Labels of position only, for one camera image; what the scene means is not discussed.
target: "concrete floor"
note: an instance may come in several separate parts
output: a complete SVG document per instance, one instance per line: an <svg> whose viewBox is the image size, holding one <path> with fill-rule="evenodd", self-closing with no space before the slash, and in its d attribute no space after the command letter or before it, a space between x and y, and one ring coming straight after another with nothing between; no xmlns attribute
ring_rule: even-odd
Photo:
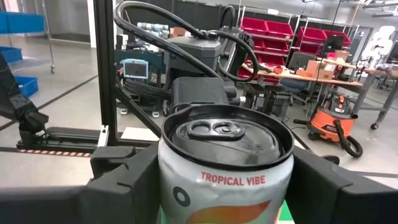
<svg viewBox="0 0 398 224"><path fill-rule="evenodd" d="M12 38L13 46L21 47L24 56L49 58L49 47L45 40L22 37ZM1 45L9 45L7 37L0 38ZM31 97L37 105L43 105L58 95L72 89L97 74L96 52L88 45L54 43L53 52L56 64L56 74L50 73L50 64L34 68L19 69L16 75L39 78L39 92ZM388 92L372 89L368 95L373 100L366 100L371 105L380 106L376 101L383 102ZM377 131L371 131L369 126L375 121L377 112L360 111L355 122L352 136L364 149L359 159L353 159L339 145L323 141L310 141L308 130L295 128L293 119L305 118L303 106L293 105L288 109L287 125L316 154L339 156L341 166L349 170L396 174L395 178L369 177L378 182L398 189L398 149L395 145L396 127L398 127L398 110L391 109ZM47 127L61 126L70 128L99 129L101 126L98 79L94 78L63 98L45 106L41 112L50 116ZM9 120L0 118L0 126ZM144 128L145 126L133 115L118 115L118 129L125 127ZM15 146L19 140L18 127L11 125L0 131L0 146ZM88 158L45 156L36 154L20 154L0 152L0 187L23 187L43 185L76 185L85 184L92 176Z"/></svg>

